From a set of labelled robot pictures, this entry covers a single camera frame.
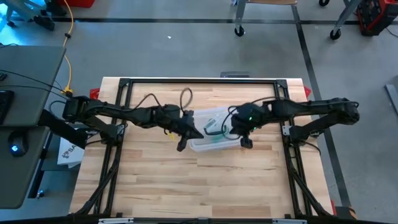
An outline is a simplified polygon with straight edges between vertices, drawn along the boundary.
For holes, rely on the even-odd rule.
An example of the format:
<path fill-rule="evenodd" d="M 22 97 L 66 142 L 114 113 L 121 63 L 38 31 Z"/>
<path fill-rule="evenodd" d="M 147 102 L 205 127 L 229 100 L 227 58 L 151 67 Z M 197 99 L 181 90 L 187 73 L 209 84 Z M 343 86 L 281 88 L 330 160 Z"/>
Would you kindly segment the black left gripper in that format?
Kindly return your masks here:
<path fill-rule="evenodd" d="M 193 111 L 186 110 L 182 114 L 179 106 L 166 104 L 161 108 L 161 128 L 181 136 L 177 144 L 177 151 L 182 152 L 188 139 L 203 139 L 199 130 L 194 125 Z"/>

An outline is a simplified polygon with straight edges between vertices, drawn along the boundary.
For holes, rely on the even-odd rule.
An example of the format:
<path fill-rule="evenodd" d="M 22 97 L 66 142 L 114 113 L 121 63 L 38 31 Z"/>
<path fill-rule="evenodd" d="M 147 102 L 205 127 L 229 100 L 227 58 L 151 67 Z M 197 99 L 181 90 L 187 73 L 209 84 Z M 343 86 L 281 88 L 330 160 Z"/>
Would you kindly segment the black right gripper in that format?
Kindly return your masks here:
<path fill-rule="evenodd" d="M 254 103 L 245 103 L 236 108 L 231 117 L 230 134 L 242 136 L 240 145 L 246 149 L 252 149 L 253 142 L 249 138 L 250 132 L 258 126 L 262 126 L 265 109 Z"/>

